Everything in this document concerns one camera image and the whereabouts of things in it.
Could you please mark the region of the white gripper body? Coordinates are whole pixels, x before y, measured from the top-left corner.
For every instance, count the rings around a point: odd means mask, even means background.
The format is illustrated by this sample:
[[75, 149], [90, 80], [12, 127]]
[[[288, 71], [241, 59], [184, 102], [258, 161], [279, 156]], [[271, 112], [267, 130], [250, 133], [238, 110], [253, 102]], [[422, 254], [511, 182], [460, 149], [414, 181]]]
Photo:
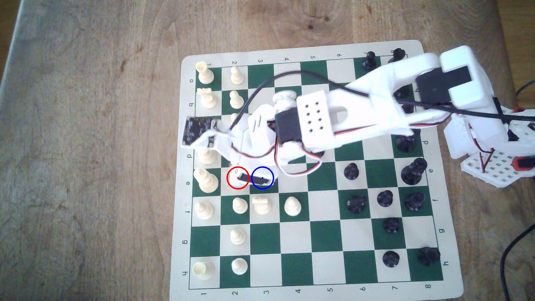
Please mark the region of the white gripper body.
[[261, 156], [271, 152], [276, 133], [268, 126], [268, 121], [275, 117], [275, 109], [271, 105], [261, 105], [248, 117], [248, 130], [251, 139], [251, 149], [247, 151], [252, 156]]

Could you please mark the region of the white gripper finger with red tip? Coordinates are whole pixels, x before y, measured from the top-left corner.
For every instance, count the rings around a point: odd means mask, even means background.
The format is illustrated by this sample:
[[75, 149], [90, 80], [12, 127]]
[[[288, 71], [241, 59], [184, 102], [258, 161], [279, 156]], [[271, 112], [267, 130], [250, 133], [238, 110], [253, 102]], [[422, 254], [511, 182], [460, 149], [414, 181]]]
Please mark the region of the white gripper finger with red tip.
[[273, 156], [264, 156], [261, 159], [251, 159], [251, 176], [264, 180], [276, 180], [278, 168]]
[[232, 142], [224, 146], [224, 158], [231, 163], [231, 166], [240, 166], [245, 168], [251, 174], [251, 160], [244, 156], [240, 151], [236, 151]]

